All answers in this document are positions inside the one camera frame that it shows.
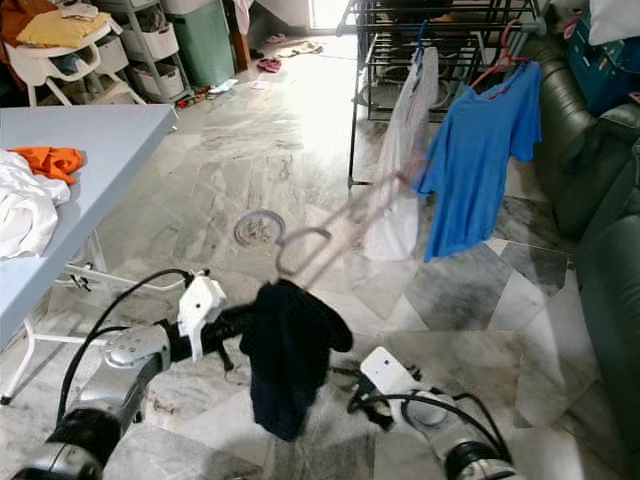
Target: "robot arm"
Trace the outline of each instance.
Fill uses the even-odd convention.
[[[465,417],[451,396],[432,393],[433,384],[428,379],[417,382],[386,349],[376,348],[360,370],[383,394],[381,398],[389,402],[395,422],[426,438],[445,478],[524,480],[517,475],[508,452],[501,448],[504,445],[483,435],[478,428],[484,427],[473,417]]]
[[[249,306],[222,313],[226,297],[207,277],[194,279],[180,301],[178,324],[131,328],[110,341],[77,400],[15,480],[98,480],[118,442],[141,415],[147,385],[172,362],[218,351],[246,330]]]
[[[13,479],[101,479],[118,442],[141,415],[147,385],[156,375],[172,362],[196,361],[214,351],[225,370],[233,368],[222,341],[251,328],[252,308],[223,311],[225,300],[216,282],[196,277],[180,300],[177,324],[163,321],[116,336],[53,434]],[[374,350],[361,371],[388,400],[394,420],[428,440],[443,466],[443,478],[523,480],[500,445],[479,433],[475,419],[467,415],[465,421],[453,413],[458,409],[452,397],[434,394],[428,381],[416,382],[384,348]]]

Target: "white pillow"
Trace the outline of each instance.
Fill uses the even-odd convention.
[[[640,36],[640,0],[591,0],[589,43]]]
[[[582,10],[587,6],[587,1],[588,0],[551,0],[551,3],[558,7]]]

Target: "slipper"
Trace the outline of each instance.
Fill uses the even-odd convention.
[[[322,52],[322,45],[309,40],[303,40],[293,45],[288,45],[290,48],[284,48],[280,50],[276,56],[280,58],[290,58],[296,55],[304,55],[306,53],[320,53]]]
[[[267,43],[282,43],[286,39],[287,37],[284,36],[284,33],[278,33],[277,35],[271,35],[267,38]]]
[[[278,73],[282,62],[277,58],[263,58],[258,62],[258,68],[269,73]]]

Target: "blue box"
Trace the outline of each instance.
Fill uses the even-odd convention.
[[[628,103],[629,93],[640,91],[640,37],[589,45],[589,17],[576,25],[567,62],[585,96],[589,111],[599,116]]]

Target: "orange cloth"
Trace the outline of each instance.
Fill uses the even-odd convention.
[[[10,151],[26,158],[36,175],[64,180],[69,185],[73,185],[75,180],[68,174],[83,164],[82,153],[74,148],[20,147]]]

